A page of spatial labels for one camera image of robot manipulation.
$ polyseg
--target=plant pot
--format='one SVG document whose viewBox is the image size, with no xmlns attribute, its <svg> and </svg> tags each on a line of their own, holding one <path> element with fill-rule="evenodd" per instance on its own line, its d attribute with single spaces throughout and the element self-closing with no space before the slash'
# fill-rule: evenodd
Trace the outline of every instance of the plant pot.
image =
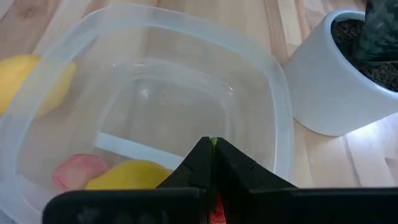
<svg viewBox="0 0 398 224">
<path fill-rule="evenodd" d="M 398 93 L 355 69 L 337 48 L 331 23 L 364 12 L 329 13 L 283 66 L 295 119 L 320 134 L 341 136 L 398 111 Z"/>
</svg>

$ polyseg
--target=pink object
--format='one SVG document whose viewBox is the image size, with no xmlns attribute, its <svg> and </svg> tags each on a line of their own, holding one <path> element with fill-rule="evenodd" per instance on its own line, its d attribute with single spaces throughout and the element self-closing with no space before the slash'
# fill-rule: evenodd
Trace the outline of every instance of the pink object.
<svg viewBox="0 0 398 224">
<path fill-rule="evenodd" d="M 63 162 L 52 176 L 52 182 L 59 192 L 84 189 L 87 183 L 109 170 L 109 165 L 100 157 L 89 154 L 75 154 Z"/>
</svg>

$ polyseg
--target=plastic container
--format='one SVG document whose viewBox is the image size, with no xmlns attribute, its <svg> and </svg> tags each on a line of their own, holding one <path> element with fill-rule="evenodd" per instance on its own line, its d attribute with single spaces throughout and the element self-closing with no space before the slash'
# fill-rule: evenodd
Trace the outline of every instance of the plastic container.
<svg viewBox="0 0 398 224">
<path fill-rule="evenodd" d="M 63 103 L 36 117 L 70 62 Z M 0 209 L 40 223 L 51 176 L 76 153 L 112 165 L 150 159 L 171 169 L 202 136 L 221 136 L 288 179 L 292 113 L 280 65 L 210 22 L 148 6 L 85 17 L 43 57 L 0 123 Z"/>
</svg>

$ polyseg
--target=lemon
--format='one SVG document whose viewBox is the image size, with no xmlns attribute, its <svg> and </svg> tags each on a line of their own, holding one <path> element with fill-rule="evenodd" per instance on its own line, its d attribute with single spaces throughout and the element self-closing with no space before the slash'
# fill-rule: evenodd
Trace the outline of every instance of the lemon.
<svg viewBox="0 0 398 224">
<path fill-rule="evenodd" d="M 40 61 L 40 56 L 17 55 L 0 61 L 0 115 L 4 114 L 14 95 L 31 71 Z M 76 65 L 69 64 L 54 87 L 47 93 L 36 115 L 42 116 L 54 110 L 68 93 Z"/>
<path fill-rule="evenodd" d="M 89 181 L 86 190 L 154 189 L 171 173 L 155 162 L 131 160 Z"/>
</svg>

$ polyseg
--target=wooden table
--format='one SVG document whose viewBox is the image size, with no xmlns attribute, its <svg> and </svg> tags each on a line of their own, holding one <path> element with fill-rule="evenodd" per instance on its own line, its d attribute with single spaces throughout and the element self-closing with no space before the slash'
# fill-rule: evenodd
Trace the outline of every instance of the wooden table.
<svg viewBox="0 0 398 224">
<path fill-rule="evenodd" d="M 0 59 L 42 54 L 88 13 L 118 3 L 163 7 L 248 35 L 286 62 L 326 13 L 363 9 L 362 0 L 2 0 Z M 294 184 L 370 187 L 398 184 L 398 114 L 339 138 L 295 122 Z"/>
</svg>

